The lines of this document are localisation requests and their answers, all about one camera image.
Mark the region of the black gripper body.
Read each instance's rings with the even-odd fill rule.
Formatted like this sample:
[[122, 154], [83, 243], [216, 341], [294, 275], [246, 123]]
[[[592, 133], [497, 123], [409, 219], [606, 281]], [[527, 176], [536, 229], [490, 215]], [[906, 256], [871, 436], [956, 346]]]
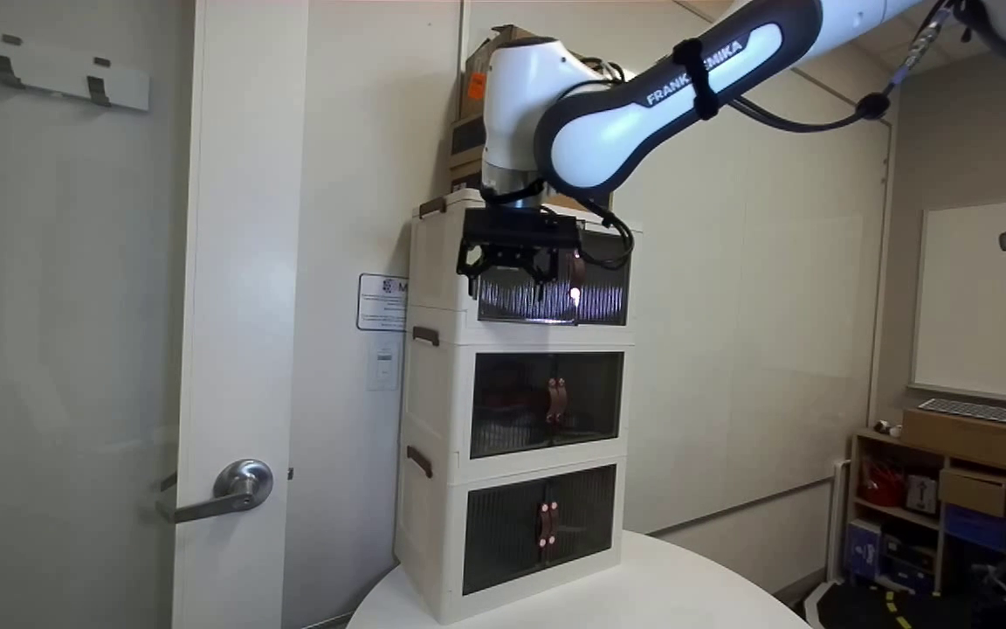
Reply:
[[598, 213], [601, 226], [586, 229], [580, 215], [538, 208], [506, 208], [490, 199], [466, 213], [457, 240], [457, 271], [480, 281], [492, 269], [520, 269], [536, 284], [583, 275], [586, 269], [621, 271], [636, 238], [614, 213]]

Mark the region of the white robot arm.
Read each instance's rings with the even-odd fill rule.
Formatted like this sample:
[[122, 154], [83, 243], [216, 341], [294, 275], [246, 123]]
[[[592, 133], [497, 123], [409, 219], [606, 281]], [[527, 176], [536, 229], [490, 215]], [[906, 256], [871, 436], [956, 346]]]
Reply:
[[917, 0], [740, 0], [704, 36], [679, 41], [641, 73], [577, 56], [523, 27], [500, 27], [480, 50], [481, 213], [463, 235], [457, 271], [469, 284], [519, 269], [536, 284], [561, 271], [555, 256], [580, 243], [568, 215], [538, 205], [555, 190], [598, 213], [621, 238], [611, 191], [675, 133], [713, 119], [724, 104], [790, 133], [830, 133], [881, 119], [948, 16], [1006, 56], [1006, 0], [933, 0], [911, 54], [892, 79], [847, 119], [795, 123], [748, 97], [768, 78], [840, 50], [906, 13]]

